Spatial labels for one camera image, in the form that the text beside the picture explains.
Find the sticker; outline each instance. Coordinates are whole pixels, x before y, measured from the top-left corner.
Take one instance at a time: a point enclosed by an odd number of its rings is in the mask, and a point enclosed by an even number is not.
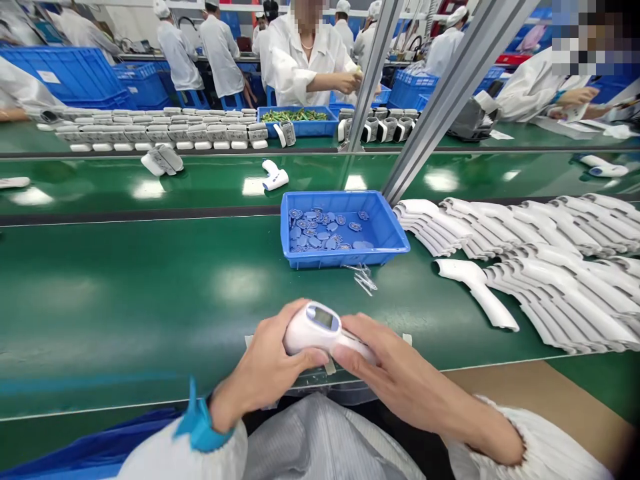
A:
[[[44,82],[60,83],[60,80],[58,80],[58,77],[55,76],[54,72],[48,72],[43,70],[36,70],[36,72],[38,75],[40,75],[40,78],[42,78],[42,81]]]

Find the white thermometer shell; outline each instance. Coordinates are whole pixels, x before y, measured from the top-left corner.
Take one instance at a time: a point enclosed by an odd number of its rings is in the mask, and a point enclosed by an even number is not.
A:
[[[309,307],[320,308],[337,320],[337,329],[335,331],[330,328],[324,328],[318,325],[307,316]],[[343,330],[342,320],[340,316],[330,308],[321,303],[310,301],[304,305],[296,314],[287,327],[283,339],[285,350],[289,355],[304,350],[305,348],[315,347],[332,354],[336,345],[344,345],[356,352],[360,353],[370,364],[378,363],[375,354],[366,344],[359,340],[354,334]]]

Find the thermometer handle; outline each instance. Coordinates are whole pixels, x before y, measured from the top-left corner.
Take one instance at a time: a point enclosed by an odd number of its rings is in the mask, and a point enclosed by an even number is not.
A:
[[[362,355],[365,358],[365,360],[368,361],[370,364],[372,365],[378,364],[378,359],[376,358],[374,352],[372,352],[371,349],[368,346],[366,346],[364,343],[358,342],[357,340],[350,339],[346,335],[342,334],[336,339],[333,347],[335,348],[335,346],[338,344],[344,345],[345,347],[348,347],[352,350],[356,350],[356,352]]]

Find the factory floor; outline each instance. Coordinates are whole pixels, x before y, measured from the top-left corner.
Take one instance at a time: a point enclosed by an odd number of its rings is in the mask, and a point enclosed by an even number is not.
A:
[[[589,355],[447,372],[470,393],[526,408],[568,432],[614,474],[638,426],[640,354]],[[0,423],[0,471],[150,410],[118,409]]]

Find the infrared thermometer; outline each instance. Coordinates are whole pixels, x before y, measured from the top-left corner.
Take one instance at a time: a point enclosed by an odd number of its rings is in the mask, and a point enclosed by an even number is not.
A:
[[[377,358],[371,349],[342,328],[338,314],[314,301],[308,302],[293,316],[283,344],[289,355],[295,355],[308,347],[319,348],[331,354],[336,345],[344,345],[356,350],[370,364],[377,364]]]

